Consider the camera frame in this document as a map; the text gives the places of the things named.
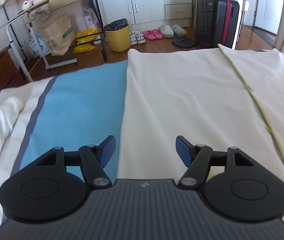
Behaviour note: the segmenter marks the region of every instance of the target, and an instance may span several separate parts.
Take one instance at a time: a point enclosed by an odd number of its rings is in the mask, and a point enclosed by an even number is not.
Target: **white sneaker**
[[[160,31],[164,38],[174,38],[174,31],[170,27],[170,25],[166,25],[160,28]]]
[[[135,33],[134,33],[134,32],[131,32],[131,33],[130,33],[130,40],[131,40],[131,46],[137,44],[137,40],[136,40],[136,37],[135,37]]]
[[[138,31],[134,31],[133,32],[135,34],[135,38],[138,44],[143,44],[145,43],[145,39],[144,39],[144,35],[141,32]]]

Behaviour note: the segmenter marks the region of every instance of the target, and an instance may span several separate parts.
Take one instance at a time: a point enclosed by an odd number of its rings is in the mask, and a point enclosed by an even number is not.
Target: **shoe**
[[[170,27],[170,25],[166,25],[160,28],[161,33],[164,38],[174,38],[174,31]]]
[[[143,35],[145,38],[147,38],[148,40],[156,40],[156,37],[154,36],[153,32],[152,31],[144,31],[143,32]]]
[[[145,43],[145,39],[144,39],[143,33],[138,32],[138,31],[135,31],[133,33],[135,34],[135,38],[136,38],[136,41],[137,41],[138,44]]]
[[[175,24],[171,28],[174,31],[176,36],[180,36],[180,37],[186,36],[186,30],[184,30],[180,25]]]
[[[131,32],[131,33],[130,33],[130,40],[131,40],[131,46],[137,44],[137,40],[136,40],[136,37],[135,37],[135,33],[134,33],[134,32]]]
[[[153,35],[157,38],[157,39],[162,39],[163,35],[160,32],[160,30],[151,30],[151,32],[153,33]]]

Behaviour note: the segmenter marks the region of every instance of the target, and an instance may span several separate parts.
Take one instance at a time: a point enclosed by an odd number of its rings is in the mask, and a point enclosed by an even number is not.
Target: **black suitcase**
[[[240,5],[235,0],[197,0],[195,41],[202,49],[232,48]]]

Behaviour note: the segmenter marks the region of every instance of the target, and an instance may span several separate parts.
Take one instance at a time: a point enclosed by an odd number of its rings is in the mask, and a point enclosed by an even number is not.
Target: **yellow trash bin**
[[[117,31],[105,31],[109,46],[114,52],[123,52],[131,47],[129,25]]]

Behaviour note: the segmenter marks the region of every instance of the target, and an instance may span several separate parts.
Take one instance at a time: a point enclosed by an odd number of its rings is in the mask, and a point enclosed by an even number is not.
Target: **pink slipper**
[[[149,40],[155,40],[156,37],[153,35],[153,32],[152,31],[144,31],[142,32],[143,33],[143,36]]]
[[[157,38],[157,39],[162,39],[163,35],[160,32],[160,30],[152,30],[153,35]]]

